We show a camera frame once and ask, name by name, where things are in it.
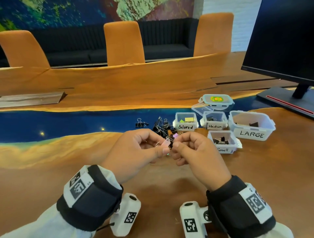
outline person's right hand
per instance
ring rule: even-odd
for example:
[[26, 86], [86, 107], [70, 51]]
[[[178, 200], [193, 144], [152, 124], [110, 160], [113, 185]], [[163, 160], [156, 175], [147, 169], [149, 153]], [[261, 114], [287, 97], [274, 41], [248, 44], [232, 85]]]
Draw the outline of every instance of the person's right hand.
[[215, 144], [197, 132], [186, 132], [176, 137], [172, 152], [176, 164], [189, 164], [194, 176], [211, 192], [231, 179]]

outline monitor stand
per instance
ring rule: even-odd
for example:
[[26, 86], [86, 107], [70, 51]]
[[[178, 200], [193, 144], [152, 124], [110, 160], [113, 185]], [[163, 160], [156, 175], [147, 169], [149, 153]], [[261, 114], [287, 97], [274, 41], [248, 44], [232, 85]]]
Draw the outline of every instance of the monitor stand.
[[257, 99], [314, 119], [314, 90], [309, 88], [307, 84], [299, 84], [295, 91], [270, 88], [257, 94]]

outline orange chair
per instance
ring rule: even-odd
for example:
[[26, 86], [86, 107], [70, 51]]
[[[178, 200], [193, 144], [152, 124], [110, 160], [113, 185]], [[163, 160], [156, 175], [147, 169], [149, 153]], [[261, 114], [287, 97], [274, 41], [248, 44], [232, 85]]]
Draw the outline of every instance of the orange chair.
[[49, 62], [35, 37], [27, 30], [0, 32], [0, 45], [10, 67], [50, 68]]
[[204, 14], [199, 18], [193, 56], [231, 51], [233, 13]]
[[136, 21], [104, 25], [108, 66], [145, 63], [141, 32]]

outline computer monitor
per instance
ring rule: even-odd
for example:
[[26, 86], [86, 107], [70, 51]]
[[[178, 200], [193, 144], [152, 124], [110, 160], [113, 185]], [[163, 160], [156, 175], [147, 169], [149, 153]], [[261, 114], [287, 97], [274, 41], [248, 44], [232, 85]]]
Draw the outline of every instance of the computer monitor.
[[262, 0], [241, 69], [299, 83], [257, 98], [314, 118], [314, 0]]

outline person's left hand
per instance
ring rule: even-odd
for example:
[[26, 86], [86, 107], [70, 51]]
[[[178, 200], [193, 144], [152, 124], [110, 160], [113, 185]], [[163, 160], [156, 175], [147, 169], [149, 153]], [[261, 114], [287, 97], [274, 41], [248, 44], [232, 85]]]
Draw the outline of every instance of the person's left hand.
[[168, 147], [155, 147], [158, 142], [161, 145], [164, 141], [150, 129], [127, 131], [113, 145], [100, 166], [111, 170], [118, 183], [122, 184], [145, 165], [169, 153]]

